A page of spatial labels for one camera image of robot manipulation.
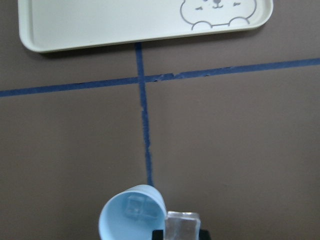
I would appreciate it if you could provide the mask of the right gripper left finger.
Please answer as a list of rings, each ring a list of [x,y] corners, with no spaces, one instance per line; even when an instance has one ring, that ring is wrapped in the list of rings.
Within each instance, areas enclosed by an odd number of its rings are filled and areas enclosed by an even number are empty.
[[[155,229],[152,231],[152,240],[164,240],[164,230]]]

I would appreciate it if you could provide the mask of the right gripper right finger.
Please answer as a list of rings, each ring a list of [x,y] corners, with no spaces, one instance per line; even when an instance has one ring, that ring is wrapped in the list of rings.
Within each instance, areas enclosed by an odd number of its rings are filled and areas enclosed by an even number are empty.
[[[206,229],[200,229],[198,239],[199,240],[211,240],[210,232]]]

